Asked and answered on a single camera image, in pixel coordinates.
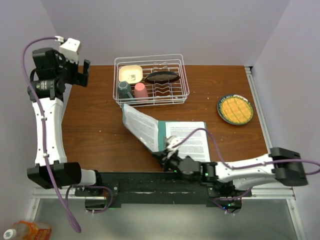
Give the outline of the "teal file folder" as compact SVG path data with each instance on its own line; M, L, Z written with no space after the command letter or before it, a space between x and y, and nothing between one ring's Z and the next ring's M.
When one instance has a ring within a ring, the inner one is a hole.
M157 120L157 121L158 121L158 152L159 152L165 149L165 138L169 138L169 137L166 137L166 122L170 122L170 121L161 121L161 120Z

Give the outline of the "remaining printed paper stack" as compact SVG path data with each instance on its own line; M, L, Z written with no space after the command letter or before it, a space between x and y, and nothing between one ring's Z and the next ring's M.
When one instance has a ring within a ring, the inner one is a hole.
M166 137L174 137L172 146L181 143L195 129L205 129L203 121L167 121L165 123ZM194 161L210 162L210 152L207 134L204 130L198 130L190 136L184 143L175 148L178 156L191 157Z

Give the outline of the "printed paper sheet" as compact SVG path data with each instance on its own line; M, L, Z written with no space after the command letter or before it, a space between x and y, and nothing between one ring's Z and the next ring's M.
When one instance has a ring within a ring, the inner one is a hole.
M151 152L157 152L158 121L126 103L122 104L121 109L124 126Z

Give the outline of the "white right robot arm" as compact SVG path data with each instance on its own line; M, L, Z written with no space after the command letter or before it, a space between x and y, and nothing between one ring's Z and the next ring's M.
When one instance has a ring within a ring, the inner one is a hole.
M152 156L165 172L173 171L190 183L213 188L219 197L233 197L239 192L268 183L279 182L286 187L308 185L307 174L298 152L273 147L270 153L230 163L201 162L190 156L179 157L167 150Z

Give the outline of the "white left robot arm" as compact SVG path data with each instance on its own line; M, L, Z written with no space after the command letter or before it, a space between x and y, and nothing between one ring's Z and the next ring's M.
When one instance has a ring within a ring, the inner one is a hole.
M79 66L78 46L51 47L32 52L35 68L27 88L36 117L37 154L35 166L27 169L27 177L44 189L65 186L86 186L92 196L104 190L101 175L85 170L77 162L68 162L63 144L62 119L66 85L87 87L90 61Z

